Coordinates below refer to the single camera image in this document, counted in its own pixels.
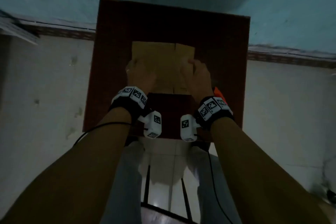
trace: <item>pants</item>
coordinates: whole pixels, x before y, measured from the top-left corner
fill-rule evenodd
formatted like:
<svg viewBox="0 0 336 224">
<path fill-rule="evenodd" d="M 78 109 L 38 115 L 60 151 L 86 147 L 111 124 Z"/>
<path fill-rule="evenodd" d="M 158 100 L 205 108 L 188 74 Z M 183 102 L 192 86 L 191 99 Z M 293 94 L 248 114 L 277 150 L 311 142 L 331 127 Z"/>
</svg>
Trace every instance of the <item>pants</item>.
<svg viewBox="0 0 336 224">
<path fill-rule="evenodd" d="M 138 166 L 143 153 L 144 148 L 140 142 L 133 142 L 124 148 L 105 212 L 100 221 L 101 224 L 141 224 L 142 176 L 138 172 Z M 241 224 L 218 157 L 211 155 L 211 163 L 218 200 L 231 221 L 234 224 Z M 229 223 L 216 201 L 208 153 L 199 147 L 192 147 L 187 156 L 187 164 L 199 181 L 197 194 L 201 211 L 201 224 Z"/>
</svg>

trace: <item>floor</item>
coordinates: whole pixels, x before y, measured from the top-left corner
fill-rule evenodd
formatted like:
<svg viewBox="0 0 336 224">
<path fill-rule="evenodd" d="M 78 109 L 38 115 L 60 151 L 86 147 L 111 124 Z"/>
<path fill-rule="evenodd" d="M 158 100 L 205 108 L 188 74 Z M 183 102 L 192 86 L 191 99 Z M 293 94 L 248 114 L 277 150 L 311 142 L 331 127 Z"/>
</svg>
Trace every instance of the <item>floor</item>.
<svg viewBox="0 0 336 224">
<path fill-rule="evenodd" d="M 23 189 L 81 135 L 93 42 L 42 36 L 38 46 L 0 36 L 0 218 Z M 305 189 L 321 182 L 335 134 L 331 71 L 248 61 L 243 130 Z M 188 143 L 141 139 L 151 164 L 149 203 L 200 221 L 198 182 L 186 167 Z M 214 145 L 210 152 L 216 154 Z"/>
</svg>

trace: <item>wristband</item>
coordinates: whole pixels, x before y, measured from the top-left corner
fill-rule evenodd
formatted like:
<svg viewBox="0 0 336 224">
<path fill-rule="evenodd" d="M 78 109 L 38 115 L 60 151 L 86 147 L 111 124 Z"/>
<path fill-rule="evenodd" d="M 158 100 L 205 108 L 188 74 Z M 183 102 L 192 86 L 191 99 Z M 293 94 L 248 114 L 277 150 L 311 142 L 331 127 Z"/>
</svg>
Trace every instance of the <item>wristband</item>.
<svg viewBox="0 0 336 224">
<path fill-rule="evenodd" d="M 220 97 L 203 98 L 194 117 L 204 130 L 210 130 L 212 123 L 219 118 L 228 117 L 234 120 L 233 112 Z"/>
<path fill-rule="evenodd" d="M 134 124 L 143 113 L 146 103 L 147 96 L 142 90 L 135 86 L 127 86 L 112 99 L 108 111 L 116 107 L 123 107 L 131 114 L 132 124 Z"/>
</svg>

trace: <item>human arm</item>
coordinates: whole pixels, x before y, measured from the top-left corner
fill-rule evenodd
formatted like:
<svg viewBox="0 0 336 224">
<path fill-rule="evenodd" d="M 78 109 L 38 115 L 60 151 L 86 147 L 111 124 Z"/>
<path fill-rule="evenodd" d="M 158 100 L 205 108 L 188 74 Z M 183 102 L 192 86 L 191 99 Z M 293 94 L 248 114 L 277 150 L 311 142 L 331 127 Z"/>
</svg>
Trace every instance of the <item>human arm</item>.
<svg viewBox="0 0 336 224">
<path fill-rule="evenodd" d="M 147 94 L 155 75 L 141 62 L 128 68 L 128 85 Z M 131 123 L 122 107 L 99 124 Z M 128 135 L 129 125 L 112 124 L 88 133 L 19 196 L 1 223 L 99 223 Z"/>
<path fill-rule="evenodd" d="M 199 61 L 184 78 L 196 102 L 212 96 L 210 73 Z M 219 161 L 243 223 L 329 223 L 311 195 L 228 117 L 211 126 Z"/>
</svg>

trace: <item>orange object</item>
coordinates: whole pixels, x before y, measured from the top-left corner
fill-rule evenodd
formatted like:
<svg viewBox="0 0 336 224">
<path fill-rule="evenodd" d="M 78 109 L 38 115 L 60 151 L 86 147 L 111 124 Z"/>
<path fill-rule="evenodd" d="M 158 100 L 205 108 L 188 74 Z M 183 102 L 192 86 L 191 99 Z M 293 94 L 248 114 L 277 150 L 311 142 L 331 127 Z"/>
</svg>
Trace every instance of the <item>orange object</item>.
<svg viewBox="0 0 336 224">
<path fill-rule="evenodd" d="M 223 101 L 227 104 L 227 102 L 225 100 L 225 97 L 223 96 L 223 94 L 221 93 L 221 91 L 217 87 L 215 87 L 215 89 L 213 90 L 213 94 L 215 95 L 215 97 L 222 98 Z"/>
</svg>

